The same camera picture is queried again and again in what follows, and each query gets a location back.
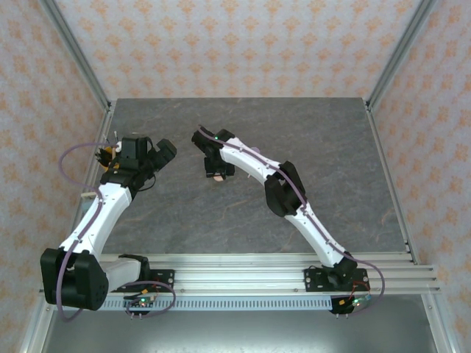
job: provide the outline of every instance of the black joint housing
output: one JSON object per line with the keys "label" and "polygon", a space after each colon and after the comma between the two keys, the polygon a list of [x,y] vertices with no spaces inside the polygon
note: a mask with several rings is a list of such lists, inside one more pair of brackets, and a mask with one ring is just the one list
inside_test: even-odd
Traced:
{"label": "black joint housing", "polygon": [[152,280],[149,259],[147,257],[139,256],[139,255],[131,255],[131,254],[122,254],[122,255],[119,255],[118,257],[137,260],[141,263],[141,272],[139,273],[138,281]]}
{"label": "black joint housing", "polygon": [[[279,169],[291,179],[306,201],[304,186],[293,163],[286,161],[280,164]],[[285,181],[285,178],[280,173],[276,172],[273,175],[269,175],[264,185],[266,204],[275,215],[280,217],[296,215],[297,209],[300,208],[302,203],[293,187]]]}
{"label": "black joint housing", "polygon": [[157,143],[157,147],[159,151],[154,148],[150,138],[123,138],[121,153],[112,162],[119,163],[119,168],[108,168],[100,183],[112,182],[129,188],[134,199],[146,180],[151,179],[177,155],[177,148],[165,138]]}
{"label": "black joint housing", "polygon": [[[206,134],[220,141],[227,142],[229,139],[234,138],[235,135],[231,132],[228,132],[226,129],[222,129],[217,134],[213,134],[211,131],[207,130],[201,126],[201,130]],[[209,138],[203,136],[199,131],[195,131],[191,142],[195,144],[204,154],[205,154],[205,170],[206,177],[212,178],[214,176],[221,176],[222,179],[226,177],[231,177],[236,172],[236,168],[233,164],[226,163],[221,158],[221,153],[219,152],[224,146],[221,143],[210,140]]]}
{"label": "black joint housing", "polygon": [[[62,249],[46,249],[41,256],[44,295],[49,304],[56,304],[56,287],[60,266],[65,257]],[[72,253],[62,283],[62,304],[67,307],[98,310],[108,293],[108,279],[96,258],[88,252]]]}
{"label": "black joint housing", "polygon": [[351,281],[357,267],[356,261],[343,257],[333,268],[326,268],[328,270],[327,279],[334,288],[339,288]]}

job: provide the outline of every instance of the patterned wall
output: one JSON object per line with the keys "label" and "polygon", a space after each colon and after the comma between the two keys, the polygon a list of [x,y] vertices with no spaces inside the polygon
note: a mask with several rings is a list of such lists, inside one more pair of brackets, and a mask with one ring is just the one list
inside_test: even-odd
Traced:
{"label": "patterned wall", "polygon": [[471,347],[471,6],[439,0],[375,119],[411,235]]}
{"label": "patterned wall", "polygon": [[[39,257],[57,247],[77,192],[61,152],[93,140],[102,109],[38,0],[0,2],[0,341],[17,352],[40,287]],[[91,151],[65,163],[84,176]]]}
{"label": "patterned wall", "polygon": [[110,99],[367,98],[419,0],[58,0]]}

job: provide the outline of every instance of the metal floor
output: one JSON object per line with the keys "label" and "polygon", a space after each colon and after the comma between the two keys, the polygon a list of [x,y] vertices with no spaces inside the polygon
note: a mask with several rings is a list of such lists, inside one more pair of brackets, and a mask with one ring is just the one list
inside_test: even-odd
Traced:
{"label": "metal floor", "polygon": [[43,353],[434,353],[420,296],[386,296],[374,310],[335,319],[327,311],[168,312],[130,320],[85,311],[55,314]]}

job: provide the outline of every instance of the bracket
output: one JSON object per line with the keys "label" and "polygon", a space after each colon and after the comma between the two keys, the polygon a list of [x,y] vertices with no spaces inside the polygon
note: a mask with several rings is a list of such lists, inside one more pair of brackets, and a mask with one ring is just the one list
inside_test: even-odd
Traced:
{"label": "bracket", "polygon": [[350,280],[334,286],[329,281],[329,273],[325,268],[310,267],[304,270],[304,284],[306,292],[352,292],[354,283],[355,291],[364,292],[370,288],[368,273],[364,268],[355,268]]}

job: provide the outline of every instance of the black motor joint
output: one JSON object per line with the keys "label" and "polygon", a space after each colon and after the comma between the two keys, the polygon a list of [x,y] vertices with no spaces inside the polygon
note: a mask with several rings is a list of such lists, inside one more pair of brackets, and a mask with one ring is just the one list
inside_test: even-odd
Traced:
{"label": "black motor joint", "polygon": [[150,138],[123,138],[121,153],[112,164],[119,168],[108,168],[100,179],[101,184],[112,182],[129,188],[131,197],[135,197],[144,183],[165,167],[177,155],[177,149],[167,139],[157,143],[155,149]]}
{"label": "black motor joint", "polygon": [[[211,131],[201,127],[201,130],[206,134],[215,138],[217,140],[227,142],[229,139],[234,138],[235,135],[231,132],[228,132],[226,129],[222,129],[217,134],[213,134]],[[226,163],[221,158],[220,150],[224,147],[222,143],[213,141],[205,136],[199,131],[195,131],[191,142],[195,144],[204,154],[205,154],[205,170],[206,177],[221,177],[226,179],[226,177],[231,177],[236,172],[233,164]]]}

